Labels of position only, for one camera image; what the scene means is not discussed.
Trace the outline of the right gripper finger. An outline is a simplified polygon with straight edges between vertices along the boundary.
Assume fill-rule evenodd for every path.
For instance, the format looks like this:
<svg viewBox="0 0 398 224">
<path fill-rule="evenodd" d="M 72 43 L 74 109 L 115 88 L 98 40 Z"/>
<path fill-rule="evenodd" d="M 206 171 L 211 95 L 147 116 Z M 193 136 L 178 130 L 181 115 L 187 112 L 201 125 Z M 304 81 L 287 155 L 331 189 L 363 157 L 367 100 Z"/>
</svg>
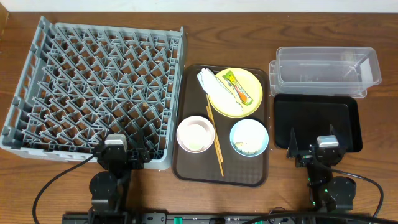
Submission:
<svg viewBox="0 0 398 224">
<path fill-rule="evenodd" d="M 291 128 L 289 146 L 288 146 L 288 150 L 287 150 L 287 158 L 297 157 L 298 154 L 299 154 L 299 148 L 297 145 L 295 131 L 294 131 L 294 128 Z"/>
<path fill-rule="evenodd" d="M 337 132 L 337 130 L 333 127 L 333 125 L 330 125 L 330 134 L 333 135 L 336 138 L 336 141 L 339 144 L 339 151 L 341 152 L 346 152 L 347 151 L 347 143 L 344 140 L 343 136 Z"/>
</svg>

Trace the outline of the light blue bowl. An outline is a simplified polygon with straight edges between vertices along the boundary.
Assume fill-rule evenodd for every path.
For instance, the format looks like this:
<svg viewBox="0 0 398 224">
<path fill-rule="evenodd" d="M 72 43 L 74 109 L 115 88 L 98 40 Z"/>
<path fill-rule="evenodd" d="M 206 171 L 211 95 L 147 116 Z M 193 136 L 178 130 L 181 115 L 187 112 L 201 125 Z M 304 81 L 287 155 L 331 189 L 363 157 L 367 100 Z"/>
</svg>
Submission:
<svg viewBox="0 0 398 224">
<path fill-rule="evenodd" d="M 255 119 L 242 119 L 231 128 L 229 141 L 238 154 L 256 157 L 266 151 L 269 145 L 269 133 L 261 122 Z"/>
</svg>

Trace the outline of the pink bowl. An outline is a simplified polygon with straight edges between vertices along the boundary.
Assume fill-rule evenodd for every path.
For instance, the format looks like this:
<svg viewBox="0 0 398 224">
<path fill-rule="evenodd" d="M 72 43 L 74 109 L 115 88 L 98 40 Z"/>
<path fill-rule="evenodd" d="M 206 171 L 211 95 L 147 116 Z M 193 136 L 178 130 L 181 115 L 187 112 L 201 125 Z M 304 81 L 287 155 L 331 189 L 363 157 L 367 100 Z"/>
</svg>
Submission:
<svg viewBox="0 0 398 224">
<path fill-rule="evenodd" d="M 189 153 L 205 152 L 214 143 L 212 123 L 202 116 L 185 118 L 177 127 L 178 145 Z"/>
</svg>

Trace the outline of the green orange snack wrapper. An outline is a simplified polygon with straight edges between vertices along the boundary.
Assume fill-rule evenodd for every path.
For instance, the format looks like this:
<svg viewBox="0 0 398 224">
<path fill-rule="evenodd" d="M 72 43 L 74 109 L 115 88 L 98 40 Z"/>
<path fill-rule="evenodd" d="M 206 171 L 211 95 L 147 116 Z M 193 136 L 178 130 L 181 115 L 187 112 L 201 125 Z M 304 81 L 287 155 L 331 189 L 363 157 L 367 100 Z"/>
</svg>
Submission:
<svg viewBox="0 0 398 224">
<path fill-rule="evenodd" d="M 242 104 L 250 105 L 253 102 L 253 99 L 245 92 L 232 71 L 228 71 L 223 75 L 223 78 L 233 88 Z"/>
</svg>

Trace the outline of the wooden chopstick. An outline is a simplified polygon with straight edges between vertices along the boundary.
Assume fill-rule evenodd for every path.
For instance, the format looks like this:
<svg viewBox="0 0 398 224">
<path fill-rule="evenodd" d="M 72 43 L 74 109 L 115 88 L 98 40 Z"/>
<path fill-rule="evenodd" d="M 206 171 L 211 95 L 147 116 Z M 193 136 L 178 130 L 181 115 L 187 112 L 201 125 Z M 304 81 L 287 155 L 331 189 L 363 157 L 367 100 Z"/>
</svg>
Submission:
<svg viewBox="0 0 398 224">
<path fill-rule="evenodd" d="M 223 177 L 224 176 L 223 158 L 222 158 L 222 154 L 221 154 L 221 147 L 220 147 L 220 142 L 219 142 L 219 139 L 218 139 L 218 134 L 217 134 L 217 131 L 216 131 L 216 125 L 215 125 L 213 113 L 211 111 L 211 106 L 208 105 L 206 107 L 206 109 L 207 109 L 207 113 L 208 113 L 210 122 L 212 123 L 213 128 L 215 130 L 215 140 L 214 140 L 215 150 L 216 150 L 216 155 L 217 155 L 217 158 L 218 158 L 218 164 L 219 164 L 219 167 L 220 167 L 221 176 Z"/>
<path fill-rule="evenodd" d="M 223 163 L 223 158 L 222 158 L 222 154 L 221 154 L 221 148 L 220 148 L 220 144 L 219 144 L 219 140 L 218 140 L 218 135 L 217 135 L 217 131 L 216 131 L 216 124 L 214 121 L 214 116 L 213 116 L 213 112 L 211 109 L 211 103 L 210 103 L 210 99 L 209 96 L 206 95 L 206 100 L 207 100 L 207 111 L 208 111 L 208 116 L 209 119 L 213 125 L 213 128 L 215 130 L 215 148 L 216 148 L 216 154 L 218 156 L 218 160 L 220 163 Z"/>
</svg>

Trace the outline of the white napkin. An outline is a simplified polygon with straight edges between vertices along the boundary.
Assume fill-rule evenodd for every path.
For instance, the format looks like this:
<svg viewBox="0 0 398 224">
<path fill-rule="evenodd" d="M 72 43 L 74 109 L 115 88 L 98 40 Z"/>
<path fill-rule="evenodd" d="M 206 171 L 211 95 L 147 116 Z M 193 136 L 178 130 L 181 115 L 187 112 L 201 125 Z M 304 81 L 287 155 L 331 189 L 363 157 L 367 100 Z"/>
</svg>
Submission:
<svg viewBox="0 0 398 224">
<path fill-rule="evenodd" d="M 234 95 L 208 68 L 202 68 L 197 74 L 198 81 L 206 94 L 213 100 L 216 108 L 231 116 L 241 115 L 242 106 L 236 101 Z"/>
</svg>

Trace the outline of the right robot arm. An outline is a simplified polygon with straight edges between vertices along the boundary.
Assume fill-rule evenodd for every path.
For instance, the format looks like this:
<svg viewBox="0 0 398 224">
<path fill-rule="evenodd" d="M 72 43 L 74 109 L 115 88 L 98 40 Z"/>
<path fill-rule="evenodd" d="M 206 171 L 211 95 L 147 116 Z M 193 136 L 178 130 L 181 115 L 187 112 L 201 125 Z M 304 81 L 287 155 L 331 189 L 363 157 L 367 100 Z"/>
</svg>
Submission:
<svg viewBox="0 0 398 224">
<path fill-rule="evenodd" d="M 294 129 L 290 130 L 287 157 L 295 159 L 295 166 L 306 168 L 310 201 L 318 212 L 347 212 L 353 209 L 356 182 L 349 177 L 334 176 L 332 166 L 337 165 L 347 151 L 347 143 L 330 126 L 327 136 L 316 138 L 306 149 L 297 143 Z"/>
</svg>

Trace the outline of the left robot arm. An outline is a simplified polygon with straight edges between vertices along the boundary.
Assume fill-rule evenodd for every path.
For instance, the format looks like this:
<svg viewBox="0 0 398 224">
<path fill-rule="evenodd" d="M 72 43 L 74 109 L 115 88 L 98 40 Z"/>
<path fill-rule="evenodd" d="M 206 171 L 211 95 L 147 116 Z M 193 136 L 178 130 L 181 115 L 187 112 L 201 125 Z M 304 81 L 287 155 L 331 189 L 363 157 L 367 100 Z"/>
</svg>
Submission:
<svg viewBox="0 0 398 224">
<path fill-rule="evenodd" d="M 128 140 L 124 134 L 109 134 L 93 150 L 93 155 L 104 171 L 96 174 L 89 184 L 93 209 L 100 213 L 116 213 L 126 207 L 132 170 L 144 168 L 150 162 L 143 131 L 138 131 L 134 150 L 128 151 Z"/>
</svg>

